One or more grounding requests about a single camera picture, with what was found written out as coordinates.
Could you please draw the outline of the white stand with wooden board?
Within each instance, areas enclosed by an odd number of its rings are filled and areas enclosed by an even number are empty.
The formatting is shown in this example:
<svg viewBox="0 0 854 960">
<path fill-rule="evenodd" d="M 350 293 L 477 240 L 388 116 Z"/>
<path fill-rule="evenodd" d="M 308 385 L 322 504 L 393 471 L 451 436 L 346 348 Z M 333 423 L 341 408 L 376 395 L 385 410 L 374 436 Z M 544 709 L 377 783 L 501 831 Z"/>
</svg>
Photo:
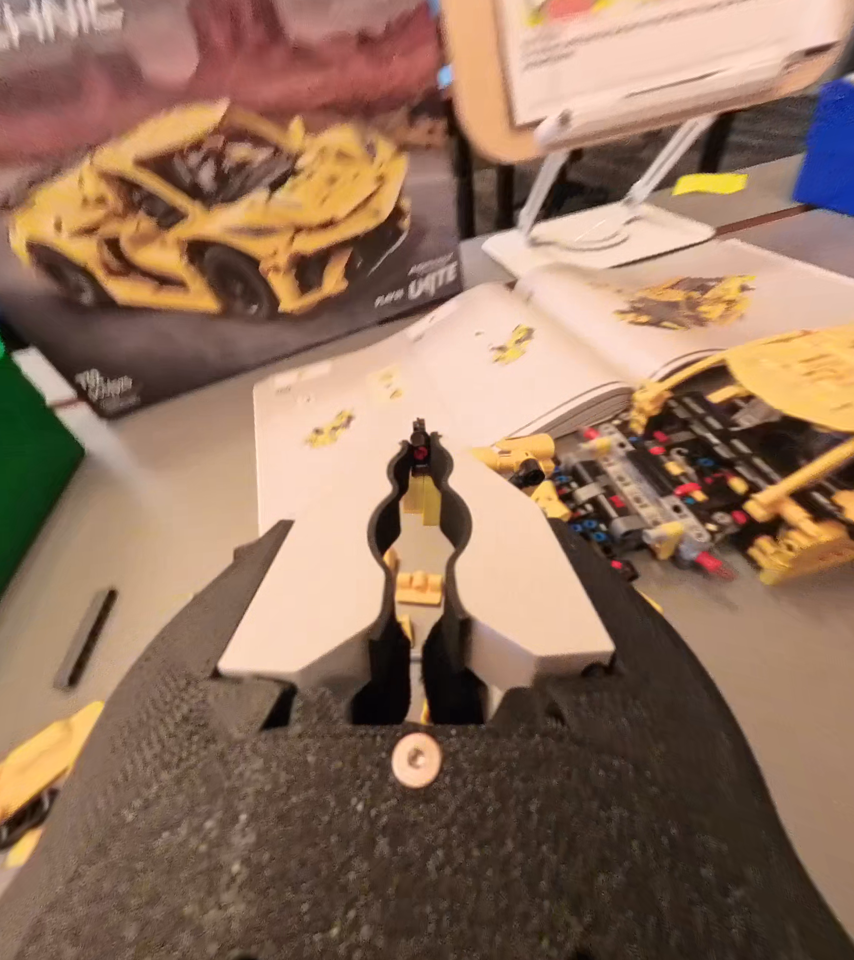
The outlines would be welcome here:
<svg viewBox="0 0 854 960">
<path fill-rule="evenodd" d="M 854 15 L 854 1 L 839 2 L 851 2 Z M 457 120 L 470 144 L 493 162 L 541 162 L 529 196 L 517 214 L 516 226 L 493 234 L 482 246 L 516 278 L 553 263 L 589 271 L 611 269 L 710 241 L 715 234 L 712 227 L 650 206 L 649 197 L 721 114 L 779 100 L 819 81 L 839 59 L 854 28 L 853 20 L 833 54 L 810 59 L 767 100 L 755 96 L 712 106 L 705 112 L 649 118 L 609 128 L 574 127 L 564 115 L 559 126 L 518 126 L 511 113 L 494 4 L 441 2 L 441 21 L 453 71 Z M 625 198 L 537 223 L 552 186 L 574 151 L 669 127 L 675 127 L 671 139 Z"/>
</svg>

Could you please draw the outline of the printed paper sheet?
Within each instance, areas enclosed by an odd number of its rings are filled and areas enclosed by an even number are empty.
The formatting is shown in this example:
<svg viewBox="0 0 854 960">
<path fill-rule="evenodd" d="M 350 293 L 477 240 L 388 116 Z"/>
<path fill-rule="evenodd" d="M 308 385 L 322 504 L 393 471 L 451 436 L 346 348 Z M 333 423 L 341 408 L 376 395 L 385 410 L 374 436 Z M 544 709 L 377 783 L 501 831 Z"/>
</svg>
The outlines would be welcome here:
<svg viewBox="0 0 854 960">
<path fill-rule="evenodd" d="M 518 126 L 620 123 L 771 98 L 833 54 L 854 20 L 839 1 L 495 2 Z"/>
</svg>

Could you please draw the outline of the pile of yellow brick pieces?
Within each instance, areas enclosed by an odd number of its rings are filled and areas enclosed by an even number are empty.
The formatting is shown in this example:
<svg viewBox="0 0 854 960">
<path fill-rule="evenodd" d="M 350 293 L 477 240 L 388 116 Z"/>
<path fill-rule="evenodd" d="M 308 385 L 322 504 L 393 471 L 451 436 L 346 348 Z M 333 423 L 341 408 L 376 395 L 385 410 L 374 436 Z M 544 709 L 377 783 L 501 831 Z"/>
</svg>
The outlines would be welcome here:
<svg viewBox="0 0 854 960">
<path fill-rule="evenodd" d="M 444 601 L 444 579 L 440 573 L 405 570 L 395 547 L 384 554 L 388 571 L 394 578 L 394 613 L 412 649 L 422 644 Z"/>
</svg>

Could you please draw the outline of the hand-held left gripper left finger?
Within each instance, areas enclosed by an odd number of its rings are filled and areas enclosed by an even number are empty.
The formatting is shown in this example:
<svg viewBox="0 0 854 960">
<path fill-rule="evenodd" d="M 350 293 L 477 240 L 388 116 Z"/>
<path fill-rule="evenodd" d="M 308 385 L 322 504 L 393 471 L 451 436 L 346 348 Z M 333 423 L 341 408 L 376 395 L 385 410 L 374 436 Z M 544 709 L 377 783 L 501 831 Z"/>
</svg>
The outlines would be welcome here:
<svg viewBox="0 0 854 960">
<path fill-rule="evenodd" d="M 410 642 L 396 615 L 409 440 L 361 454 L 282 534 L 264 577 L 217 662 L 230 679 L 339 690 L 358 724 L 399 724 L 409 710 Z"/>
</svg>

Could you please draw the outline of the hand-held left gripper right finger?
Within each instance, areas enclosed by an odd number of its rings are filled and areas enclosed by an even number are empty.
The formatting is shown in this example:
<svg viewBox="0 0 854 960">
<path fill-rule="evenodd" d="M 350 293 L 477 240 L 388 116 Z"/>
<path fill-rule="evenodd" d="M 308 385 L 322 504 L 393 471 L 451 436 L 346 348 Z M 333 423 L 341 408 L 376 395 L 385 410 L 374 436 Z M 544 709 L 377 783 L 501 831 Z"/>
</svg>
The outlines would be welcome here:
<svg viewBox="0 0 854 960">
<path fill-rule="evenodd" d="M 564 546 L 564 519 L 536 497 L 547 473 L 534 453 L 432 438 L 430 471 L 453 547 L 443 613 L 424 643 L 431 721 L 482 724 L 490 690 L 611 668 L 615 644 Z"/>
</svg>

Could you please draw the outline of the yellow brick panel assembly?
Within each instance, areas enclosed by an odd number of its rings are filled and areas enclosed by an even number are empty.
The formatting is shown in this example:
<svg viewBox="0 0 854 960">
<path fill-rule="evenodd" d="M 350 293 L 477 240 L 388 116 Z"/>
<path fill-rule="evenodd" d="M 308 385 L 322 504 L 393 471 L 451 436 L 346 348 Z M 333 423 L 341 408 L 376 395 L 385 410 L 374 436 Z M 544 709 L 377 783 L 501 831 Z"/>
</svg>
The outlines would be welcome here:
<svg viewBox="0 0 854 960">
<path fill-rule="evenodd" d="M 23 866 L 33 854 L 103 708 L 103 701 L 88 703 L 0 761 L 0 854 L 5 855 L 6 868 Z"/>
</svg>

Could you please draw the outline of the yellow sticky note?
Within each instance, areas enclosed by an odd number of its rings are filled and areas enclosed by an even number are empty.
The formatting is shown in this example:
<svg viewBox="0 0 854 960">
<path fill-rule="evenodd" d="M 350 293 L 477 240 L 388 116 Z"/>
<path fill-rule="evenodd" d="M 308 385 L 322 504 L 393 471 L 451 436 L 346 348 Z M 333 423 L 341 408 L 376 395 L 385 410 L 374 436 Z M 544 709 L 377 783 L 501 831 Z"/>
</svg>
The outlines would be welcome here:
<svg viewBox="0 0 854 960">
<path fill-rule="evenodd" d="M 673 197 L 732 196 L 745 190 L 748 174 L 745 173 L 694 173 L 678 178 L 673 186 Z"/>
</svg>

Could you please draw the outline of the yellow brick side assembly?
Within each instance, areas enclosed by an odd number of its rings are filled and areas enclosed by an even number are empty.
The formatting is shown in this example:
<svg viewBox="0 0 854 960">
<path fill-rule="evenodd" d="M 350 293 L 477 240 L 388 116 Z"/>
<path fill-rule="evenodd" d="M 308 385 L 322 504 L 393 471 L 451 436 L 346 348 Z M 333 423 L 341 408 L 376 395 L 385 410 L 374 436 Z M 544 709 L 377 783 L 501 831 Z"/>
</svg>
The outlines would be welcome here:
<svg viewBox="0 0 854 960">
<path fill-rule="evenodd" d="M 442 495 L 433 481 L 432 439 L 421 417 L 412 423 L 409 456 L 409 479 L 407 492 L 402 499 L 403 512 L 419 517 L 423 526 L 439 527 Z"/>
</svg>

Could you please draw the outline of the black brick beam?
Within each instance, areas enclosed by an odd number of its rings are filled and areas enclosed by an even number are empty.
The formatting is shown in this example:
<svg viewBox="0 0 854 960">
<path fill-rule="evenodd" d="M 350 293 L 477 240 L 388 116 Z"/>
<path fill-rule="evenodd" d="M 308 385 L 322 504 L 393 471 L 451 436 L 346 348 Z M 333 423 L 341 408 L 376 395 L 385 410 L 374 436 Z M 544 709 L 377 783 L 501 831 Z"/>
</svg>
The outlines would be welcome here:
<svg viewBox="0 0 854 960">
<path fill-rule="evenodd" d="M 98 591 L 91 599 L 55 671 L 52 680 L 54 690 L 69 691 L 79 684 L 118 597 L 119 591 L 109 586 Z"/>
</svg>

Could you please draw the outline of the yellow brick toy car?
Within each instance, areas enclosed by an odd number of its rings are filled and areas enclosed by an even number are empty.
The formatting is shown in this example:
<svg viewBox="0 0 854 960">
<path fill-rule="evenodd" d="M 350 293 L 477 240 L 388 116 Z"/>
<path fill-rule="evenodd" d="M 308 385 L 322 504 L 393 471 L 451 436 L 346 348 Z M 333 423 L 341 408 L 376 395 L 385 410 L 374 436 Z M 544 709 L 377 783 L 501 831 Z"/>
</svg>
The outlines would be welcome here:
<svg viewBox="0 0 854 960">
<path fill-rule="evenodd" d="M 778 585 L 854 561 L 854 322 L 733 346 L 636 390 L 556 459 L 547 435 L 474 448 L 611 566 L 719 579 L 729 544 Z"/>
</svg>

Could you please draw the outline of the open instruction book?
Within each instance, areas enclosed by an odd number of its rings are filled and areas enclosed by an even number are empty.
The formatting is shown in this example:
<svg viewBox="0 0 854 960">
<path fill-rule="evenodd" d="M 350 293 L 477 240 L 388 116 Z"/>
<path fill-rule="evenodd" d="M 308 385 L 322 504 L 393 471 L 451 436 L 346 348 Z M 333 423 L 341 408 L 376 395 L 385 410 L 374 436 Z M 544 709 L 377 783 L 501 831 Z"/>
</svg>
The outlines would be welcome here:
<svg viewBox="0 0 854 960">
<path fill-rule="evenodd" d="M 479 284 L 381 342 L 255 387 L 258 530 L 292 520 L 416 418 L 464 446 L 557 438 L 711 354 L 852 322 L 854 278 L 736 239 Z"/>
</svg>

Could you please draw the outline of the grey desk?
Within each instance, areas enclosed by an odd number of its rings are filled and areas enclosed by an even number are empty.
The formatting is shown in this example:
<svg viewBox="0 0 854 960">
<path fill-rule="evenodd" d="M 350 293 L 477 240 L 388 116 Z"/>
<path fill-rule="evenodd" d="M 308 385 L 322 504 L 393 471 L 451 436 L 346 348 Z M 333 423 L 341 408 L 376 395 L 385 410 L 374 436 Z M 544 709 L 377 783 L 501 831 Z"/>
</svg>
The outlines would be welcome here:
<svg viewBox="0 0 854 960">
<path fill-rule="evenodd" d="M 29 372 L 88 449 L 0 603 L 0 759 L 107 697 L 147 642 L 258 532 L 252 393 L 273 373 L 356 350 L 408 320 L 238 375 L 122 420 Z M 854 566 L 767 588 L 655 565 L 644 590 L 743 726 L 811 876 L 854 937 Z M 52 680 L 94 595 L 119 591 L 79 684 Z"/>
</svg>

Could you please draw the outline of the printed toy car box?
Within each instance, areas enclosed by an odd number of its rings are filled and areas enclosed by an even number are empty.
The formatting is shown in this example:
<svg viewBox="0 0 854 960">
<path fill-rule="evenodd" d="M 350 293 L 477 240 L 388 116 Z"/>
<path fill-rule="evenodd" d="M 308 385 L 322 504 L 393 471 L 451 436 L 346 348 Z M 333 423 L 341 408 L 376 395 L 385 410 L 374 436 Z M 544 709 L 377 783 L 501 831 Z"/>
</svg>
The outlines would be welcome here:
<svg viewBox="0 0 854 960">
<path fill-rule="evenodd" d="M 0 1 L 0 331 L 101 417 L 455 295 L 438 2 Z"/>
</svg>

